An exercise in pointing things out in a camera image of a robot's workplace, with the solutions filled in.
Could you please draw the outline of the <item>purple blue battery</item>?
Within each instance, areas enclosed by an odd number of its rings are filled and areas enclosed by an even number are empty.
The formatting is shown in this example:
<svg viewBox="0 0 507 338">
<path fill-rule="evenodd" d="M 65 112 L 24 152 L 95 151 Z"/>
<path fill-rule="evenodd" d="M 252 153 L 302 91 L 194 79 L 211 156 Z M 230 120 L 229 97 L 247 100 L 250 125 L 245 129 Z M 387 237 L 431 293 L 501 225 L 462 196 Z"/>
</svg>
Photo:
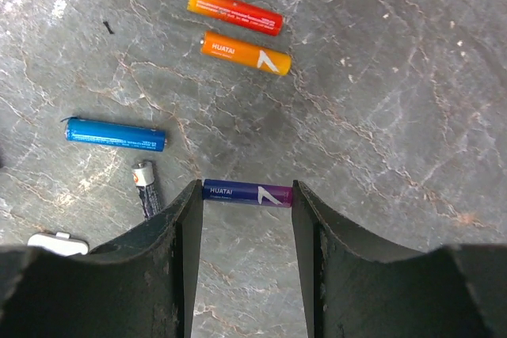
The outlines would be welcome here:
<svg viewBox="0 0 507 338">
<path fill-rule="evenodd" d="M 202 199 L 265 207 L 292 207 L 292 188 L 229 180 L 206 179 Z"/>
</svg>

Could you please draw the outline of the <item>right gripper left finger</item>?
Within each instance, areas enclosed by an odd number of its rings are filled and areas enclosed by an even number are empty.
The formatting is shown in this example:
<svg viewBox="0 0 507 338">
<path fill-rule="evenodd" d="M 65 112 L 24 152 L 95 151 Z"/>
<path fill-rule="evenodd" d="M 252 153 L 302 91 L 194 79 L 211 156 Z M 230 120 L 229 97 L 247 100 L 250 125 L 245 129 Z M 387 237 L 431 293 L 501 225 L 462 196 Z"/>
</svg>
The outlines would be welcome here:
<svg viewBox="0 0 507 338">
<path fill-rule="evenodd" d="M 188 337 L 193 326 L 202 184 L 86 255 L 1 249 L 4 337 Z"/>
</svg>

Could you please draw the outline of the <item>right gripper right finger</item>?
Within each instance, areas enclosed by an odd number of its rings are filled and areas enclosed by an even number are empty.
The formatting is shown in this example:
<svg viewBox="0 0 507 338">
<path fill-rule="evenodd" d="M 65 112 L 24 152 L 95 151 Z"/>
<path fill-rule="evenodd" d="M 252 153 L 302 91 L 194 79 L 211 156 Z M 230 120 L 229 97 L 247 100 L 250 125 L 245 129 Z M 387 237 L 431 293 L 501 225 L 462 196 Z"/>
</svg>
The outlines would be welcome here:
<svg viewBox="0 0 507 338">
<path fill-rule="evenodd" d="M 397 245 L 292 187 L 292 225 L 310 337 L 503 337 L 506 247 Z"/>
</svg>

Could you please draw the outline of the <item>white battery cover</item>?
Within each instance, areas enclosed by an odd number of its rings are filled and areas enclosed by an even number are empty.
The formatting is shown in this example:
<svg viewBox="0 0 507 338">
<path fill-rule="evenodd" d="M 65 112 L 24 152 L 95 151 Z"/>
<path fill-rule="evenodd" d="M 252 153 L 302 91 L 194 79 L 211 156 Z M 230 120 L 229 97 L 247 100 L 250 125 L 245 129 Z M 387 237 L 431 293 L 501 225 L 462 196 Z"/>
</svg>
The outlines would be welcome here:
<svg viewBox="0 0 507 338">
<path fill-rule="evenodd" d="M 69 233 L 36 233 L 27 242 L 27 246 L 38 247 L 60 256 L 86 255 L 89 245 L 82 240 L 73 239 Z"/>
</svg>

